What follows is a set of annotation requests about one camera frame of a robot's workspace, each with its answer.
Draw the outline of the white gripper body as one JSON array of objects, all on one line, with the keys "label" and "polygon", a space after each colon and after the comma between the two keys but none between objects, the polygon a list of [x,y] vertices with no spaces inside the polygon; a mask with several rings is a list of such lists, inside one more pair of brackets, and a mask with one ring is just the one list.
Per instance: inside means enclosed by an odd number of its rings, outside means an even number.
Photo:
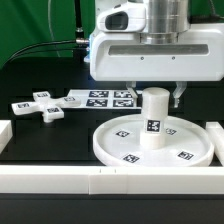
[{"label": "white gripper body", "polygon": [[192,28],[175,44],[142,44],[139,34],[99,33],[90,54],[97,81],[219,81],[224,29]]}]

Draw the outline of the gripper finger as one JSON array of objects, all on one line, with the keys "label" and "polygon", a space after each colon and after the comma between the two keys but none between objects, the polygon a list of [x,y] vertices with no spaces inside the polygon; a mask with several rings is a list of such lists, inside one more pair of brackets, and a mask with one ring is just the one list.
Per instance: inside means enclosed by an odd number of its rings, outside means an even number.
[{"label": "gripper finger", "polygon": [[176,82],[176,88],[173,92],[173,98],[174,98],[174,107],[177,108],[179,105],[179,98],[184,93],[184,91],[187,88],[187,82],[186,81],[177,81]]},{"label": "gripper finger", "polygon": [[126,83],[126,88],[130,92],[130,94],[131,94],[131,96],[134,100],[134,103],[137,103],[138,94],[136,92],[136,82],[135,81],[128,81]]}]

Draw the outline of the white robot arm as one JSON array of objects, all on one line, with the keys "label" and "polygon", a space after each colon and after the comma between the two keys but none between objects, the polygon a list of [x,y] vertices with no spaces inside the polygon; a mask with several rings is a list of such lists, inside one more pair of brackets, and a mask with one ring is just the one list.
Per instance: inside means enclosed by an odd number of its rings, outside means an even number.
[{"label": "white robot arm", "polygon": [[189,81],[224,78],[224,24],[189,18],[189,0],[95,0],[89,38],[97,81],[174,81],[174,103]]}]

